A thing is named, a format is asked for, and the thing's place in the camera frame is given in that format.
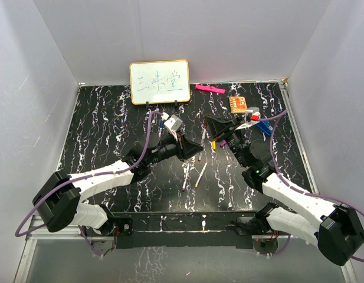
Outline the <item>orange white pen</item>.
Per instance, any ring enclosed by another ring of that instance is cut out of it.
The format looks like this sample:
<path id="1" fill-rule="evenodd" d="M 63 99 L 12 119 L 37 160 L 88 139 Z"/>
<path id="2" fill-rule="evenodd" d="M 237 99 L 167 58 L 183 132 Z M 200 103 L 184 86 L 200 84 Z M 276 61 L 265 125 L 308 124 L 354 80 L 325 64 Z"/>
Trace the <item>orange white pen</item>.
<path id="1" fill-rule="evenodd" d="M 198 188 L 199 183 L 200 183 L 200 181 L 202 179 L 202 176 L 203 176 L 203 174 L 204 174 L 204 172 L 206 170 L 207 165 L 208 165 L 208 162 L 205 162 L 205 164 L 204 164 L 204 166 L 203 166 L 203 168 L 202 168 L 202 170 L 201 170 L 201 172 L 200 172 L 200 174 L 199 174 L 199 176 L 198 176 L 198 178 L 197 178 L 197 180 L 195 182 L 195 189 Z"/>

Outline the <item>blue white pen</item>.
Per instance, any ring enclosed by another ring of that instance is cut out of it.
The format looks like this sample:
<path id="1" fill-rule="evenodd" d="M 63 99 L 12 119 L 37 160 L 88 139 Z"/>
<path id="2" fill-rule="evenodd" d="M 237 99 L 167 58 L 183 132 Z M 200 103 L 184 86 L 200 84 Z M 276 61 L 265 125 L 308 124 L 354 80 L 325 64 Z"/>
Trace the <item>blue white pen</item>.
<path id="1" fill-rule="evenodd" d="M 159 136 L 161 136 L 161 135 L 162 135 L 163 126 L 164 126 L 164 121 L 161 121 L 161 122 L 160 122 L 160 127 L 159 127 Z"/>

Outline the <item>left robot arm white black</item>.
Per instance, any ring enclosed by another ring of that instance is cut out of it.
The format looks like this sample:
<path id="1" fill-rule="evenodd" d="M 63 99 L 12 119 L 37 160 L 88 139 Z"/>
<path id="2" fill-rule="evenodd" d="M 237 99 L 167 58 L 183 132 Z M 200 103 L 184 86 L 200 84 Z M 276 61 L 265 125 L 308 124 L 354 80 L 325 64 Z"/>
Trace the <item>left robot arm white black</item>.
<path id="1" fill-rule="evenodd" d="M 70 175 L 62 170 L 54 172 L 32 204 L 49 232 L 79 225 L 109 235 L 115 226 L 113 215 L 101 205 L 86 204 L 86 199 L 114 187 L 137 183 L 150 174 L 152 165 L 170 157 L 185 161 L 202 150 L 200 144 L 183 135 L 158 137 L 152 134 L 149 141 L 140 139 L 123 159 L 111 165 Z"/>

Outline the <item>purple white pen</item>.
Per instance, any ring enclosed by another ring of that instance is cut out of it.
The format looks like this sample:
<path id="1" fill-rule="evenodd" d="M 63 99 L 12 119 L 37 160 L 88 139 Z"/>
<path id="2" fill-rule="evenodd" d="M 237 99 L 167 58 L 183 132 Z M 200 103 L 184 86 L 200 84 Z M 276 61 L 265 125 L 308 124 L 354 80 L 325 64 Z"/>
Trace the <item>purple white pen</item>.
<path id="1" fill-rule="evenodd" d="M 184 192 L 184 191 L 185 191 L 185 189 L 186 189 L 186 183 L 187 183 L 188 175 L 189 175 L 189 168 L 190 168 L 190 164 L 188 163 L 188 164 L 187 164 L 187 167 L 186 167 L 185 178 L 184 178 L 183 185 L 182 185 L 182 191 L 183 191 L 183 192 Z"/>

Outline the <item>red white pen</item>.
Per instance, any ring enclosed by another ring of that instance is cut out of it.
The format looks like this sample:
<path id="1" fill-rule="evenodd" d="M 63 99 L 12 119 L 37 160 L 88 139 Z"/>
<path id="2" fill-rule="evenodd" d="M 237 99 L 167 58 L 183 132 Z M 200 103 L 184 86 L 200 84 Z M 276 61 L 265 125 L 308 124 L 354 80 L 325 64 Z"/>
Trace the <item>red white pen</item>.
<path id="1" fill-rule="evenodd" d="M 201 138 L 201 147 L 204 149 L 205 144 L 205 137 L 206 137 L 206 128 L 203 128 L 202 131 L 202 138 Z M 200 162 L 202 159 L 203 149 L 199 152 L 198 161 Z"/>

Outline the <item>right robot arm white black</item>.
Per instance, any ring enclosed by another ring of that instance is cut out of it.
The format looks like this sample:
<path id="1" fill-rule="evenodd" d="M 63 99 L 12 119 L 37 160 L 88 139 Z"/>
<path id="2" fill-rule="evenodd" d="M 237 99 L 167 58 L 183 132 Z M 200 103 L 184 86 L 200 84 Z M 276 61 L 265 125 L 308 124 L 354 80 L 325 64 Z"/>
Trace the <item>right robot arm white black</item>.
<path id="1" fill-rule="evenodd" d="M 253 119 L 221 119 L 207 114 L 205 121 L 214 141 L 225 141 L 237 162 L 245 169 L 246 184 L 283 204 L 268 203 L 243 229 L 264 234 L 285 232 L 318 248 L 331 263 L 344 266 L 364 244 L 364 228 L 358 210 L 340 200 L 312 194 L 285 180 L 270 146 L 249 140 L 244 130 Z"/>

